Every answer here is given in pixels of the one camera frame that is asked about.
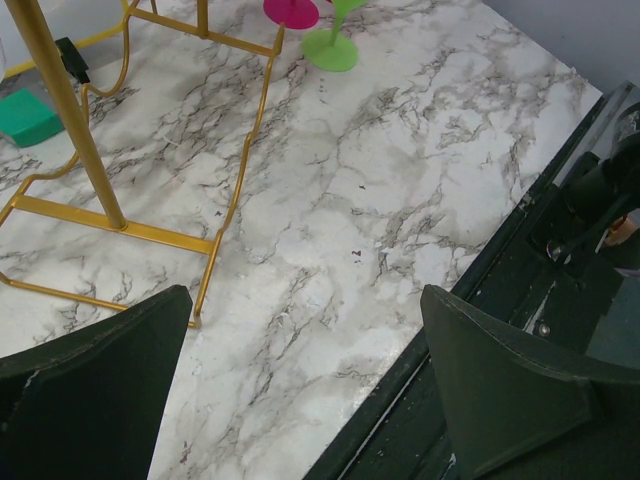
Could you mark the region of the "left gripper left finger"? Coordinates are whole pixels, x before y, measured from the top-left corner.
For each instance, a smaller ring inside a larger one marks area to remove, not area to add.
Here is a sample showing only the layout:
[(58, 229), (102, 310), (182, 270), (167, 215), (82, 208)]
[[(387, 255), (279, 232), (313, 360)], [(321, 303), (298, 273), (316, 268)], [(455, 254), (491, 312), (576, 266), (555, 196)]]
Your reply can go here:
[(2, 478), (146, 478), (191, 309), (174, 285), (2, 358)]

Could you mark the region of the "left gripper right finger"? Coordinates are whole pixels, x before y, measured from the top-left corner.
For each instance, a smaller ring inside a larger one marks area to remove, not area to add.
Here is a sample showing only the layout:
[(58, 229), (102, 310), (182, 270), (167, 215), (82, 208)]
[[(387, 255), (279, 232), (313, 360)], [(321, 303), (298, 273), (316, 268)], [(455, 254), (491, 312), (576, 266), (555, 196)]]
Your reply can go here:
[(636, 479), (639, 372), (553, 345), (442, 289), (424, 332), (463, 479)]

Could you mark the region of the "green wine glass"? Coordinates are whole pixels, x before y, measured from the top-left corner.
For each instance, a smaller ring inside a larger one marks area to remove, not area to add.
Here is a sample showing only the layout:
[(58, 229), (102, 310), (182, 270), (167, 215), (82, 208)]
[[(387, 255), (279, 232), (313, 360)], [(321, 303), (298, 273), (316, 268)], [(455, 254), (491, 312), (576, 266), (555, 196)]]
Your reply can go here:
[(365, 5), (367, 0), (334, 0), (334, 20), (330, 29), (307, 33), (301, 42), (304, 57), (314, 66), (329, 72), (346, 72), (358, 61), (358, 49), (341, 33), (346, 16)]

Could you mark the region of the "pink wine glass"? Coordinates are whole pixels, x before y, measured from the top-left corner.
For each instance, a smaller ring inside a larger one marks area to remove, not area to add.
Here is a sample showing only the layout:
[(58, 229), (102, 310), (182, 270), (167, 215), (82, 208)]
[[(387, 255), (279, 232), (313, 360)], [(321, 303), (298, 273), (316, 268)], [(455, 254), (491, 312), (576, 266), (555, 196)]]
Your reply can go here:
[(263, 11), (274, 23), (306, 30), (316, 25), (319, 11), (311, 0), (264, 0)]

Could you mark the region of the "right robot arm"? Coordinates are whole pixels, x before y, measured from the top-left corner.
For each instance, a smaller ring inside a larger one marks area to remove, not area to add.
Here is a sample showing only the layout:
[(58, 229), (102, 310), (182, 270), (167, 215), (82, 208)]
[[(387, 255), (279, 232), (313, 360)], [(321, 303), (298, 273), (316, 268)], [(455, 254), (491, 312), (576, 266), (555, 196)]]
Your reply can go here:
[(579, 235), (552, 238), (547, 254), (566, 261), (574, 250), (598, 239), (614, 221), (639, 207), (639, 105), (625, 109), (613, 128), (610, 156), (563, 189), (565, 208), (583, 224)]

